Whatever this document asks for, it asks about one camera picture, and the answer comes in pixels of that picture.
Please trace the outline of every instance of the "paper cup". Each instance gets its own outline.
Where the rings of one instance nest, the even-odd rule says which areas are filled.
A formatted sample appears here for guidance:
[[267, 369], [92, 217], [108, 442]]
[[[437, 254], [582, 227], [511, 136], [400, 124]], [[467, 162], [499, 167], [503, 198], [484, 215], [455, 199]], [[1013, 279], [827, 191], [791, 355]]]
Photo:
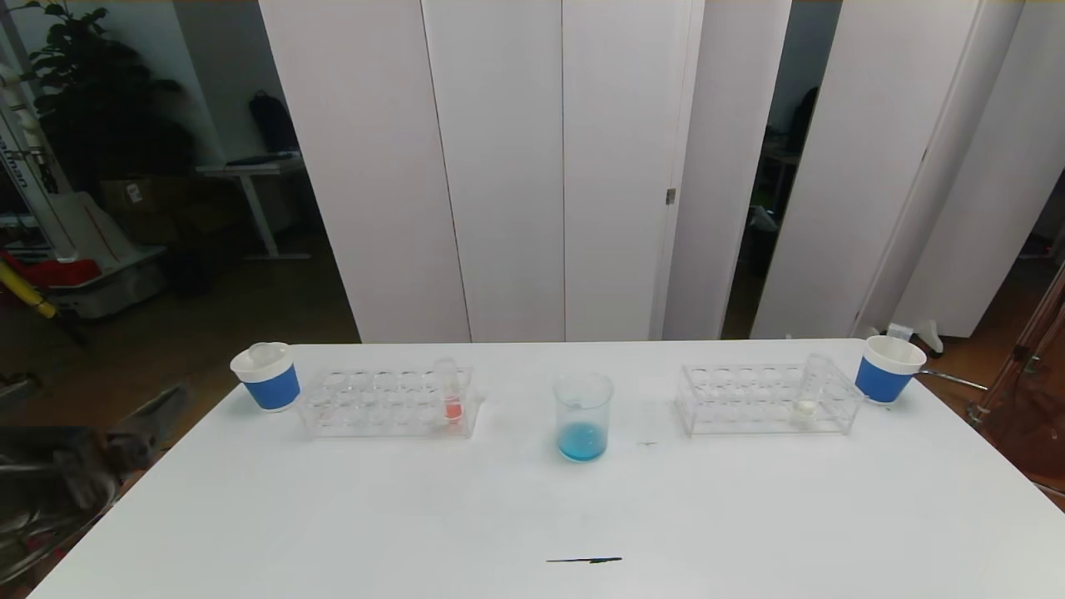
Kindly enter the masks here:
[[249, 347], [237, 354], [229, 362], [229, 368], [251, 393], [259, 407], [266, 411], [281, 411], [288, 409], [299, 394], [299, 381], [296, 378], [296, 367], [292, 362], [289, 345], [279, 342], [271, 345], [281, 351], [281, 359], [256, 368], [248, 354], [251, 350]]
[[870, 400], [889, 404], [899, 398], [927, 359], [924, 352], [908, 341], [885, 335], [870, 337], [854, 384]]

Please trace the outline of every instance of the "test tube rack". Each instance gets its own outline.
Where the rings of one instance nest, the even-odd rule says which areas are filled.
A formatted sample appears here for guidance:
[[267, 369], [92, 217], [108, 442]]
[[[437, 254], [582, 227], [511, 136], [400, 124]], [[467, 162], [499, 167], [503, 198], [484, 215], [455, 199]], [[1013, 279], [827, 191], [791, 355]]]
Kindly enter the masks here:
[[805, 363], [684, 366], [676, 407], [688, 436], [847, 435], [865, 395], [828, 357]]
[[470, 438], [481, 402], [473, 369], [457, 373], [448, 393], [432, 370], [328, 370], [302, 388], [296, 410], [314, 437]]

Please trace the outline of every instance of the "black marker line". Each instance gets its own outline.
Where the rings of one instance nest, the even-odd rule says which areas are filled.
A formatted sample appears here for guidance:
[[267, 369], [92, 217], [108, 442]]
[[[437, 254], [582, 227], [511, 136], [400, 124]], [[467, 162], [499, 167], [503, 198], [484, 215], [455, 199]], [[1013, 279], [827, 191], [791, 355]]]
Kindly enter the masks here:
[[546, 560], [548, 564], [569, 564], [573, 562], [587, 562], [589, 564], [605, 564], [607, 562], [621, 562], [621, 557], [578, 557], [576, 560]]

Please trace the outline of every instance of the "red object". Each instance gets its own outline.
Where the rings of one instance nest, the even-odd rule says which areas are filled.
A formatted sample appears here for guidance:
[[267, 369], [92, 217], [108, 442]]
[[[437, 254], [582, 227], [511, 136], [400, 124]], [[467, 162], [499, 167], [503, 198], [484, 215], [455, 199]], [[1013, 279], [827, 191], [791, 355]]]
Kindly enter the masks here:
[[75, 262], [45, 260], [27, 266], [6, 252], [2, 253], [2, 256], [19, 276], [35, 287], [81, 285], [101, 274], [100, 266], [96, 264], [95, 260], [77, 260]]
[[458, 420], [462, 418], [462, 404], [459, 403], [444, 404], [444, 418], [446, 418], [447, 420]]

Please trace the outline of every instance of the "white lid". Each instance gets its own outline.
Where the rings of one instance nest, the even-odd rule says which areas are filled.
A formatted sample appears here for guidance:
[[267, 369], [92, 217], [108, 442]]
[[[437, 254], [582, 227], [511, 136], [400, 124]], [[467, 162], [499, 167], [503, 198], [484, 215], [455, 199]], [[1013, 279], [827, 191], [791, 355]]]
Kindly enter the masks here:
[[[256, 346], [268, 345], [279, 351], [279, 354], [274, 358], [274, 361], [260, 366], [256, 365], [256, 361], [251, 359], [251, 350]], [[263, 381], [269, 381], [284, 371], [289, 370], [292, 366], [292, 352], [289, 350], [288, 343], [281, 343], [280, 341], [271, 341], [268, 343], [255, 343], [251, 347], [236, 354], [236, 356], [230, 360], [229, 369], [233, 371], [233, 374], [244, 383], [262, 383]]]

